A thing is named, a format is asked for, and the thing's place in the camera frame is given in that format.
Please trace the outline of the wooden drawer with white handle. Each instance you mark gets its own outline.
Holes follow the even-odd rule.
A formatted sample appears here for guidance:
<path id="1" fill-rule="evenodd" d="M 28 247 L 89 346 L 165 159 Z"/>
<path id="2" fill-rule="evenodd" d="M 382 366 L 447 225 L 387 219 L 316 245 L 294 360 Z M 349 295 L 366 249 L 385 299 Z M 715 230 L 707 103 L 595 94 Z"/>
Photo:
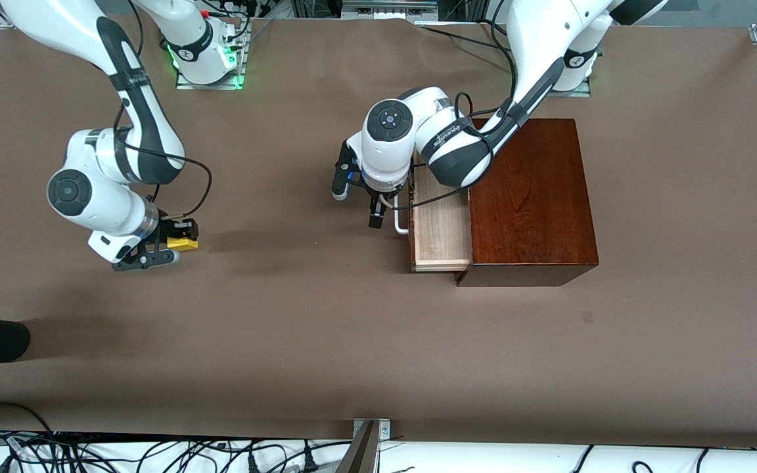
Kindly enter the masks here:
<path id="1" fill-rule="evenodd" d="M 408 237 L 412 272 L 458 273 L 471 266 L 468 191 L 394 212 L 394 228 Z"/>

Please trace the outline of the dark wooden drawer cabinet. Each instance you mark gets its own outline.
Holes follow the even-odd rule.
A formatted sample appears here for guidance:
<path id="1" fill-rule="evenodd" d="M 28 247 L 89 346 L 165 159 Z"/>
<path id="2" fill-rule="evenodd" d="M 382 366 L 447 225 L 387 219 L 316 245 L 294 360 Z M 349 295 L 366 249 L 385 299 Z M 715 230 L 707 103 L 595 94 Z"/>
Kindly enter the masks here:
<path id="1" fill-rule="evenodd" d="M 600 263 L 577 123 L 532 119 L 469 191 L 459 287 L 560 287 Z"/>

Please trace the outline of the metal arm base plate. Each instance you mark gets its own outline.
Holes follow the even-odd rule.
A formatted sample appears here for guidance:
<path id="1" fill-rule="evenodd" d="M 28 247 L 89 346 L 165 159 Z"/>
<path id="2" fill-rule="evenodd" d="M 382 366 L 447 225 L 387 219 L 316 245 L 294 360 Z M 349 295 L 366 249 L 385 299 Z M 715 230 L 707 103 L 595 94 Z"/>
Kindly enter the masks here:
<path id="1" fill-rule="evenodd" d="M 207 45 L 194 52 L 168 45 L 177 71 L 177 89 L 234 91 L 244 85 L 250 32 L 240 33 L 235 25 L 208 18 Z"/>
<path id="2" fill-rule="evenodd" d="M 565 91 L 552 89 L 549 95 L 555 98 L 591 98 L 591 84 L 589 83 L 589 79 L 585 78 L 574 89 Z"/>

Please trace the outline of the grey metal rail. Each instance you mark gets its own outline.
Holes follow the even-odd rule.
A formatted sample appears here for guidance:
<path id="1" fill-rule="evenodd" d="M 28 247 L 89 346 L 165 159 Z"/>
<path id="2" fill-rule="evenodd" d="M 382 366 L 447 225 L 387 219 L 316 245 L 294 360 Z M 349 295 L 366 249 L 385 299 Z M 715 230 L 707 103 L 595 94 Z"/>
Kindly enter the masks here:
<path id="1" fill-rule="evenodd" d="M 438 0 L 340 0 L 341 19 L 401 18 L 411 23 L 439 21 Z"/>

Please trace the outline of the small metal bracket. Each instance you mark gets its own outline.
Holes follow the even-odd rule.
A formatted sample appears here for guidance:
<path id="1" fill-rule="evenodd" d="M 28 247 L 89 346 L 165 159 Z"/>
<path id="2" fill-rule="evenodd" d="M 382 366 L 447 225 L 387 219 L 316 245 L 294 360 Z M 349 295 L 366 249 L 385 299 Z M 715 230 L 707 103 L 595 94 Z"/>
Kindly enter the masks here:
<path id="1" fill-rule="evenodd" d="M 352 437 L 355 438 L 359 434 L 359 431 L 366 427 L 367 423 L 374 422 L 378 426 L 378 440 L 379 442 L 387 442 L 391 438 L 391 424 L 390 419 L 386 418 L 355 418 L 352 422 Z"/>

